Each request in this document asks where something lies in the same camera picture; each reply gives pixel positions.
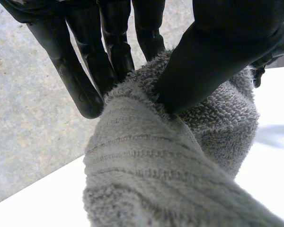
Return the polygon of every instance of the black robotic finger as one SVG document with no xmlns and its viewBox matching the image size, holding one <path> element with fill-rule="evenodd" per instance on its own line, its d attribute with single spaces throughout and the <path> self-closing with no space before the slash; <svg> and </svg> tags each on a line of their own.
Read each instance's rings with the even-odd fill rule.
<svg viewBox="0 0 284 227">
<path fill-rule="evenodd" d="M 70 10 L 66 21 L 95 86 L 104 96 L 118 83 L 118 79 L 102 44 L 100 12 L 96 1 L 84 8 Z"/>
<path fill-rule="evenodd" d="M 70 41 L 64 17 L 52 17 L 27 25 L 47 51 L 80 113 L 98 117 L 103 101 L 85 74 Z"/>
<path fill-rule="evenodd" d="M 165 0 L 133 0 L 135 28 L 139 45 L 147 61 L 165 51 L 162 25 Z"/>
<path fill-rule="evenodd" d="M 100 0 L 102 32 L 108 56 L 120 82 L 128 72 L 134 70 L 130 45 L 126 31 L 131 12 L 130 0 Z"/>
</svg>

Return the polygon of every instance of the white surface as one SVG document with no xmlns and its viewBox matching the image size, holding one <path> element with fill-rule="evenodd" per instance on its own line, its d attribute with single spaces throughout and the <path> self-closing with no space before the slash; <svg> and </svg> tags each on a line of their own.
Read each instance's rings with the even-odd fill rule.
<svg viewBox="0 0 284 227">
<path fill-rule="evenodd" d="M 269 69 L 256 89 L 260 130 L 284 127 L 284 68 Z M 263 144 L 263 136 L 274 143 Z M 83 157 L 0 203 L 0 227 L 87 227 L 81 200 Z M 258 134 L 236 182 L 284 219 L 284 133 Z"/>
<path fill-rule="evenodd" d="M 255 95 L 259 130 L 236 182 L 284 219 L 284 68 L 266 70 Z"/>
<path fill-rule="evenodd" d="M 0 227 L 89 227 L 83 157 L 0 203 Z"/>
</svg>

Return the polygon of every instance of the gray towel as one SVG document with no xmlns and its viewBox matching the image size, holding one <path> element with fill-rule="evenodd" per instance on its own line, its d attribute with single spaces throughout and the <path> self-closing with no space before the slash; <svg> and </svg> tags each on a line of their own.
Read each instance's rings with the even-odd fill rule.
<svg viewBox="0 0 284 227">
<path fill-rule="evenodd" d="M 250 70 L 196 108 L 171 117 L 153 93 L 170 54 L 131 73 L 106 97 L 84 157 L 83 199 L 91 223 L 284 226 L 233 181 L 257 128 Z"/>
</svg>

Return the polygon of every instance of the gray floor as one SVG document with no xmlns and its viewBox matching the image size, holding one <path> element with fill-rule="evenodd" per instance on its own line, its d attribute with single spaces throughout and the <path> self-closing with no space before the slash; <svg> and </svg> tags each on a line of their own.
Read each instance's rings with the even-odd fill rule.
<svg viewBox="0 0 284 227">
<path fill-rule="evenodd" d="M 166 47 L 192 22 L 191 0 L 167 0 Z M 139 68 L 133 26 L 132 11 L 128 40 Z M 81 156 L 97 121 L 81 117 L 46 52 L 0 5 L 0 201 Z"/>
</svg>

